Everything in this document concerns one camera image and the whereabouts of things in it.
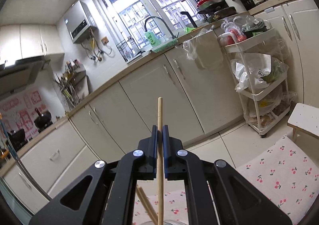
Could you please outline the white rolling storage cart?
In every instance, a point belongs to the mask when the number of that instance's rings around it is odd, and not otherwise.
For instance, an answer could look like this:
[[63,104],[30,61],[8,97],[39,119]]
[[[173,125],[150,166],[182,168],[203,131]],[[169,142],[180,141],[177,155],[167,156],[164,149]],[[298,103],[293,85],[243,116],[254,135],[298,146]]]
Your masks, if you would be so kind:
[[224,18],[217,41],[228,61],[246,123],[260,137],[289,113],[289,54],[271,23],[249,15]]

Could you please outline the clear plastic bag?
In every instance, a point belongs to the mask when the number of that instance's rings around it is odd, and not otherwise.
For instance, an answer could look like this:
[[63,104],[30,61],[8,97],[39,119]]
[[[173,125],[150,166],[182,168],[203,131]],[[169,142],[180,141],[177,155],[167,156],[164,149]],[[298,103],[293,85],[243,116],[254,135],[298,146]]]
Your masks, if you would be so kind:
[[192,60],[200,70],[214,70],[223,63],[223,54],[213,27],[203,28],[196,36],[183,42],[187,59]]

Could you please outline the white wooden stool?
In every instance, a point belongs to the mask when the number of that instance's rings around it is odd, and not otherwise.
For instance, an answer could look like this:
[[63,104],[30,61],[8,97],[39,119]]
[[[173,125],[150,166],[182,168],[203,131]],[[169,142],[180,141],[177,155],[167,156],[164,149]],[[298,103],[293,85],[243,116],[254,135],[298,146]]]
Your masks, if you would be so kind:
[[287,125],[292,128],[292,141],[296,142],[298,132],[305,133],[318,139],[318,121],[318,108],[297,103],[287,122]]

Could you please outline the range hood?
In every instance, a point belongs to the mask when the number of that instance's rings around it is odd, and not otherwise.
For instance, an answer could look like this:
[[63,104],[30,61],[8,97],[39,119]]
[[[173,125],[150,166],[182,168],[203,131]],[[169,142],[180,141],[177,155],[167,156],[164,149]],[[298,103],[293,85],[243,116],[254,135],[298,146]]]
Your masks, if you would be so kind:
[[36,56],[1,64],[1,98],[26,89],[33,84],[41,70],[47,67],[50,59]]

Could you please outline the lower kitchen cabinets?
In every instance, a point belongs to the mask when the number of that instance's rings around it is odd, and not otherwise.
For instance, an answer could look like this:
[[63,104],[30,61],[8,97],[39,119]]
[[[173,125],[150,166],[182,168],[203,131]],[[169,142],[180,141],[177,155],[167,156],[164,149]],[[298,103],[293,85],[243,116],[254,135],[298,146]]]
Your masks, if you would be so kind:
[[1,175],[14,196],[38,212],[95,160],[119,160],[151,134],[157,99],[164,122],[192,144],[243,117],[227,61],[200,70],[183,44],[130,71],[80,108],[35,136]]

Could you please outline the black kitchen faucet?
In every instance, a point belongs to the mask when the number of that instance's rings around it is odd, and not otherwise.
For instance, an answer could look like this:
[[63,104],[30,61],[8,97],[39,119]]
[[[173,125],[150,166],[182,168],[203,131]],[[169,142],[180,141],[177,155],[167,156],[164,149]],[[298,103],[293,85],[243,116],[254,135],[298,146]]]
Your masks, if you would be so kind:
[[177,37],[174,35],[173,31],[171,30],[171,28],[168,26],[168,24],[164,21],[164,19],[162,19],[161,17],[158,16],[149,16],[146,18],[146,20],[144,21],[144,30],[147,31],[147,23],[151,20],[154,20],[154,22],[156,23],[156,25],[159,26],[159,28],[161,27],[165,27],[166,31],[170,34],[172,39],[176,39]]

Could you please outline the upper kitchen cabinets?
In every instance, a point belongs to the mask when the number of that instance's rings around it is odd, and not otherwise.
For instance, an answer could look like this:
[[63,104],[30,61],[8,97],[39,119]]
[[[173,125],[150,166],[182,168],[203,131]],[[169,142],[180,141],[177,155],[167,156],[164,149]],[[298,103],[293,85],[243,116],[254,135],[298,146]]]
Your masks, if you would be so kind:
[[64,56],[54,25],[14,24],[1,26],[1,63],[44,56],[52,62]]

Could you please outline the black wok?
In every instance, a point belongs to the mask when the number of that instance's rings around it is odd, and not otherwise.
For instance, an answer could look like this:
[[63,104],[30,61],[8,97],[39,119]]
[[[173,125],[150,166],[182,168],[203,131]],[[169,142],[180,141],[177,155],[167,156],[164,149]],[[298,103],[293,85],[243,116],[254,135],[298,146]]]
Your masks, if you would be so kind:
[[38,128],[39,132],[43,131],[44,129],[48,128],[50,125],[53,124],[51,119],[51,113],[49,111],[41,113],[38,108],[35,108],[35,112],[37,113],[38,117],[35,118],[33,122],[35,126]]

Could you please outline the wall water heater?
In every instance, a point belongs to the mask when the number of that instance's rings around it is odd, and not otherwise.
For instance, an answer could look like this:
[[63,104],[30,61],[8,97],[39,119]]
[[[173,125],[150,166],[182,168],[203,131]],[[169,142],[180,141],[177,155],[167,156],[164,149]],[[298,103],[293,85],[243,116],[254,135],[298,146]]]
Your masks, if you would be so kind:
[[89,39],[91,32],[97,29],[94,18],[87,4],[77,1],[63,16],[68,33],[74,44],[80,44]]

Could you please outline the kitchen cabinets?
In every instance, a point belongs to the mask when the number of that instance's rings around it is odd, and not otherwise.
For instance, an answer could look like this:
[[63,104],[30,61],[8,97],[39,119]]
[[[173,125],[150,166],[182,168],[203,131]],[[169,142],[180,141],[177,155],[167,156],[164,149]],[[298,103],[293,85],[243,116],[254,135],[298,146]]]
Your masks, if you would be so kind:
[[54,25],[14,24],[1,26],[1,63],[44,56],[52,62],[64,56]]
[[119,160],[151,134],[157,99],[164,122],[192,144],[243,117],[227,61],[200,70],[183,44],[130,71],[80,108],[35,136],[1,175],[14,196],[38,212],[95,160]]

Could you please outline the green dish soap bottle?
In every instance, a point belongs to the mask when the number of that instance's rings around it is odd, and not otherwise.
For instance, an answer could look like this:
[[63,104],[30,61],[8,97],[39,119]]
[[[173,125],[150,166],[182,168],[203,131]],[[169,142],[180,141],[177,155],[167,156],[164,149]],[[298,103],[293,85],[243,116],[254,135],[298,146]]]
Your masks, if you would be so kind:
[[160,40],[155,36],[155,34],[152,31],[146,31],[144,35],[146,36],[146,39],[152,47],[157,47],[160,45]]

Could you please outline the bamboo chopstick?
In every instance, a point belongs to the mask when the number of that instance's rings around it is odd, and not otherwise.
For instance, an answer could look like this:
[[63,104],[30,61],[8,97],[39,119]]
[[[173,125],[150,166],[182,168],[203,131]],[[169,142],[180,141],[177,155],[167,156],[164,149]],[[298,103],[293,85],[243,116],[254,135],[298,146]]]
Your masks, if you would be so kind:
[[153,224],[158,225],[157,213],[155,212],[155,209],[153,208],[149,199],[147,198],[143,188],[139,185],[136,186],[136,194],[138,198],[140,199],[141,204],[143,205],[145,211],[147,212]]
[[158,98],[157,107],[157,187],[158,187],[158,225],[164,225],[164,157],[163,157],[163,98]]

